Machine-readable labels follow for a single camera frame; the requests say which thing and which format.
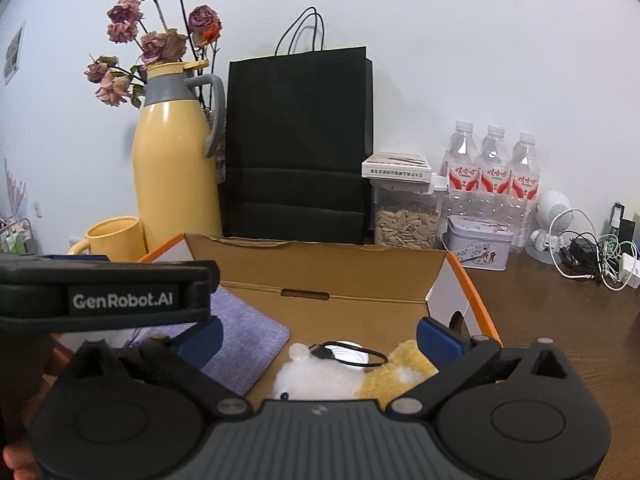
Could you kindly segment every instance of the mug handle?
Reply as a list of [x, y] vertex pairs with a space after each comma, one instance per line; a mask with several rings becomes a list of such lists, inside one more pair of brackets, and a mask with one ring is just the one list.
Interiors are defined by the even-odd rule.
[[213, 92], [213, 125], [211, 126], [211, 133], [204, 141], [204, 156], [211, 158], [216, 153], [216, 148], [222, 140], [222, 136], [225, 133], [225, 119], [226, 119], [226, 99], [225, 99], [225, 86], [222, 83], [222, 79], [215, 74], [204, 74], [196, 77], [190, 77], [186, 80], [188, 88], [193, 89], [196, 86], [211, 85], [211, 92]]
[[67, 253], [68, 255], [75, 255], [75, 254], [80, 254], [83, 251], [87, 250], [89, 248], [89, 240], [87, 240], [86, 238], [84, 240], [82, 240], [81, 242], [78, 242], [77, 244], [75, 244], [73, 247], [71, 247], [69, 249], [69, 252]]

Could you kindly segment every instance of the purple fabric mat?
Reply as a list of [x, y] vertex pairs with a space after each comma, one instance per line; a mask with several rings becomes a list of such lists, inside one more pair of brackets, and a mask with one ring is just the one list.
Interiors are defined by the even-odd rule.
[[[211, 295], [211, 313], [222, 321], [222, 348], [202, 372], [232, 392], [244, 396], [289, 339], [289, 330], [219, 286]], [[154, 333], [178, 335], [193, 323], [153, 327], [129, 344]]]

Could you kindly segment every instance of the black cable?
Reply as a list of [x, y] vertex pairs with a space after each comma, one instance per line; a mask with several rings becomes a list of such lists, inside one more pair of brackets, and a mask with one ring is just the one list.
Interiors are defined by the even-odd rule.
[[282, 44], [282, 41], [284, 40], [284, 38], [287, 36], [287, 34], [289, 34], [289, 31], [290, 31], [293, 27], [295, 27], [295, 26], [296, 26], [296, 23], [297, 23], [297, 22], [299, 22], [299, 21], [302, 19], [302, 17], [303, 17], [303, 16], [304, 16], [308, 11], [310, 11], [310, 10], [313, 10], [313, 12], [314, 12], [314, 13], [316, 13], [316, 14], [318, 13], [318, 10], [317, 10], [314, 6], [307, 7], [305, 10], [303, 10], [303, 11], [302, 11], [302, 14], [300, 14], [300, 15], [297, 17], [297, 19], [296, 19], [293, 23], [291, 23], [291, 25], [289, 25], [289, 28], [285, 31], [285, 33], [284, 33], [284, 34], [282, 35], [282, 37], [280, 38], [280, 41], [279, 41], [279, 42], [278, 42], [278, 44], [276, 45], [276, 50], [275, 50], [275, 52], [273, 53], [273, 55], [274, 55], [274, 56], [277, 56], [277, 55], [278, 55], [278, 49], [280, 48], [280, 45]]
[[[573, 238], [570, 242], [569, 242], [569, 246], [568, 247], [564, 247], [562, 248], [562, 251], [564, 251], [564, 256], [565, 256], [565, 260], [562, 261], [562, 263], [564, 264], [565, 267], [567, 267], [571, 272], [574, 272], [575, 276], [579, 276], [579, 275], [583, 275], [583, 274], [590, 274], [592, 276], [591, 279], [595, 280], [596, 283], [601, 283], [602, 282], [602, 272], [601, 272], [601, 266], [602, 266], [602, 247], [601, 247], [601, 243], [599, 242], [598, 239], [596, 238], [596, 236], [593, 233], [590, 232], [583, 232], [583, 233], [578, 233], [576, 231], [571, 231], [571, 230], [566, 230], [564, 232], [562, 232], [562, 234], [564, 233], [570, 233], [570, 234], [575, 234], [576, 237]], [[586, 235], [589, 235], [591, 238], [593, 238], [593, 242], [591, 240], [589, 240]], [[587, 248], [591, 251], [593, 251], [594, 256], [596, 257], [596, 260], [594, 261], [594, 263], [590, 266], [582, 266], [582, 265], [578, 265], [575, 263], [572, 263], [572, 260], [574, 260], [573, 255], [570, 252], [570, 248], [571, 245], [578, 240], [579, 238], [582, 238], [588, 245]]]
[[305, 16], [305, 19], [300, 22], [298, 28], [293, 33], [293, 37], [291, 38], [291, 43], [289, 43], [289, 49], [287, 50], [287, 55], [291, 54], [291, 49], [293, 47], [294, 42], [296, 41], [296, 36], [298, 35], [300, 29], [305, 24], [306, 20], [308, 20], [311, 16], [316, 17], [316, 23], [314, 25], [314, 38], [311, 44], [311, 50], [314, 52], [316, 50], [316, 36], [318, 35], [318, 18], [320, 18], [320, 23], [322, 25], [322, 36], [320, 37], [320, 50], [324, 50], [324, 19], [322, 18], [322, 14], [319, 12], [312, 12]]
[[[349, 350], [355, 350], [356, 352], [363, 352], [365, 354], [379, 357], [380, 359], [382, 359], [382, 362], [381, 363], [352, 363], [350, 361], [343, 361], [342, 359], [337, 359], [334, 356], [334, 353], [331, 352], [331, 349], [327, 348], [327, 346], [339, 346], [340, 348], [348, 348]], [[377, 368], [389, 362], [389, 359], [387, 359], [386, 356], [381, 352], [371, 350], [370, 348], [363, 348], [361, 346], [354, 346], [347, 343], [341, 343], [339, 341], [325, 341], [324, 343], [319, 345], [311, 345], [309, 349], [311, 350], [312, 355], [315, 355], [320, 359], [331, 359], [333, 361], [342, 363], [343, 365], [357, 366], [360, 368]]]

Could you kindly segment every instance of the white box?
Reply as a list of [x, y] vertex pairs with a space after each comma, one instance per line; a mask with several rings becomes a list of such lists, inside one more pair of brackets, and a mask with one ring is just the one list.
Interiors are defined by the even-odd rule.
[[486, 270], [507, 267], [512, 240], [507, 225], [471, 216], [450, 216], [444, 237], [463, 267]]
[[364, 178], [430, 182], [431, 171], [426, 158], [405, 153], [374, 153], [362, 163]]

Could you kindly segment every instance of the white plush toy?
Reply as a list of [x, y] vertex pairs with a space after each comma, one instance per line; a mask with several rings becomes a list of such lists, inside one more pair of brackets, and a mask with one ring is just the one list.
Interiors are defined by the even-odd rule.
[[376, 399], [384, 408], [391, 400], [438, 371], [420, 352], [415, 340], [399, 344], [388, 363], [369, 372], [312, 355], [300, 343], [289, 347], [285, 363], [273, 383], [273, 398], [290, 400]]
[[284, 393], [290, 400], [353, 399], [364, 382], [363, 370], [319, 359], [301, 343], [289, 347], [289, 358], [273, 383], [274, 399]]

